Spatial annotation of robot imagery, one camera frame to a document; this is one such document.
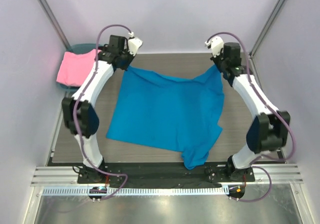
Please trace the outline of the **blue t shirt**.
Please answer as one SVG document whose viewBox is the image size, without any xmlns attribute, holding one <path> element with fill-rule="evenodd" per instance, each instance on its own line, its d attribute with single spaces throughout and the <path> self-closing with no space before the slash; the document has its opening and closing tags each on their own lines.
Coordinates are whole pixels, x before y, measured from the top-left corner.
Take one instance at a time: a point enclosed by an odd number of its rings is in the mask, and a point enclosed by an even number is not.
<svg viewBox="0 0 320 224">
<path fill-rule="evenodd" d="M 191 170 L 206 162 L 222 132 L 224 97 L 215 66 L 192 79 L 130 67 L 106 137 L 180 152 Z"/>
</svg>

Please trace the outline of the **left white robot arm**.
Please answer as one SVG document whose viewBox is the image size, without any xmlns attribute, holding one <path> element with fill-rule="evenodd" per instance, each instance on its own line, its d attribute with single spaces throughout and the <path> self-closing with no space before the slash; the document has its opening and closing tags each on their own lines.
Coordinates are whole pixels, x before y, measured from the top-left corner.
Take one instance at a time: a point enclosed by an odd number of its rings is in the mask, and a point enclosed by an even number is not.
<svg viewBox="0 0 320 224">
<path fill-rule="evenodd" d="M 61 102 L 64 125 L 76 139 L 83 158 L 77 171 L 79 183 L 100 183 L 106 178 L 97 141 L 100 120 L 95 104 L 106 82 L 117 69 L 127 70 L 142 44 L 132 33 L 128 38 L 111 35 L 107 44 L 94 49 L 94 64 L 84 83 Z"/>
</svg>

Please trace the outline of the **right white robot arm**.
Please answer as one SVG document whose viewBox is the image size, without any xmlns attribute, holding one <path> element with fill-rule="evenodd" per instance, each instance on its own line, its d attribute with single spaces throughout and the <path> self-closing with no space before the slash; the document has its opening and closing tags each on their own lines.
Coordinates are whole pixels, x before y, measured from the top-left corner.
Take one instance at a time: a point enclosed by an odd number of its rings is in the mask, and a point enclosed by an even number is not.
<svg viewBox="0 0 320 224">
<path fill-rule="evenodd" d="M 286 145 L 291 117 L 268 100 L 250 69 L 242 65 L 239 43 L 225 43 L 218 36 L 206 42 L 206 47 L 218 71 L 245 102 L 252 124 L 242 149 L 231 155 L 224 167 L 208 167 L 205 171 L 211 183 L 241 182 L 252 173 L 255 161 Z"/>
</svg>

